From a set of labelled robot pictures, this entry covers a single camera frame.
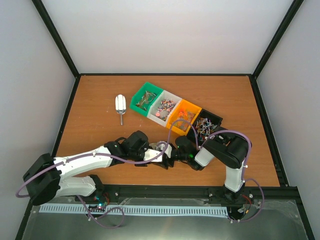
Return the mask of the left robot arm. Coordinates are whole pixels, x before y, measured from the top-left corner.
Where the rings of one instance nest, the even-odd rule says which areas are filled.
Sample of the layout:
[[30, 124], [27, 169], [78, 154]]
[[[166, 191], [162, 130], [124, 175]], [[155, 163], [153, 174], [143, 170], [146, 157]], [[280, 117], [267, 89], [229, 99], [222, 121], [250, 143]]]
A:
[[56, 197], [72, 195], [89, 197], [96, 202], [104, 195], [98, 177], [79, 177], [79, 174], [123, 163], [160, 163], [165, 149], [165, 143], [151, 147], [148, 137], [138, 130], [127, 138], [120, 137], [96, 149], [71, 156], [52, 157], [45, 153], [23, 175], [23, 186], [34, 206], [45, 204]]

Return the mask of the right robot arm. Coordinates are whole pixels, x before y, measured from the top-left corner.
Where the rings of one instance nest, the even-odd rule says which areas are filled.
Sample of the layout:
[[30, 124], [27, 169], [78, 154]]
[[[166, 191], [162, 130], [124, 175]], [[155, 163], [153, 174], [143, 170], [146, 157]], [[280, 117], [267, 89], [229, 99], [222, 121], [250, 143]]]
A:
[[252, 150], [249, 138], [237, 131], [220, 127], [197, 148], [194, 140], [179, 136], [175, 147], [167, 148], [159, 163], [167, 169], [175, 162], [182, 162], [195, 171], [202, 171], [212, 160], [225, 165], [226, 175], [221, 193], [218, 196], [228, 203], [236, 203], [245, 187], [244, 172]]

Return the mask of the orange candy bin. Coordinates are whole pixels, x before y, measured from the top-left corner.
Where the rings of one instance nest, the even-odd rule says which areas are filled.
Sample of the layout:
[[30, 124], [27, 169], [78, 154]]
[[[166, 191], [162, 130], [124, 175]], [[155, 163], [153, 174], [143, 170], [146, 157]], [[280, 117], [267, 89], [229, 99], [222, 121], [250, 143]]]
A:
[[[170, 113], [165, 127], [169, 129], [176, 120], [185, 120], [188, 123], [193, 124], [201, 110], [201, 107], [182, 99], [177, 107]], [[188, 123], [178, 121], [173, 125], [171, 130], [180, 136], [186, 136], [191, 129], [191, 126]]]

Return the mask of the metal scoop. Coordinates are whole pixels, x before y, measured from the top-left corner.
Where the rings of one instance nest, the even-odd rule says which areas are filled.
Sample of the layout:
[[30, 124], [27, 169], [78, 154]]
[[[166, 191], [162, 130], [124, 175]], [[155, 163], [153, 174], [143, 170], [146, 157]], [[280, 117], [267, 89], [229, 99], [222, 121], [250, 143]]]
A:
[[122, 94], [118, 94], [115, 97], [115, 110], [120, 115], [120, 125], [123, 125], [123, 115], [126, 113], [127, 104], [126, 98]]

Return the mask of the black candy bin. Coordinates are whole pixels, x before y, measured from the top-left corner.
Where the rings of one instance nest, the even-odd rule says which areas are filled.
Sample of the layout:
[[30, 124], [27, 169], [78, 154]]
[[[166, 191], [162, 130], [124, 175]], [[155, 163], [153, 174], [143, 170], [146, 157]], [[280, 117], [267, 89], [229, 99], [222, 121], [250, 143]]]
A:
[[186, 137], [193, 143], [197, 140], [198, 144], [201, 145], [221, 125], [222, 121], [222, 117], [202, 109], [192, 124], [195, 132], [190, 128]]

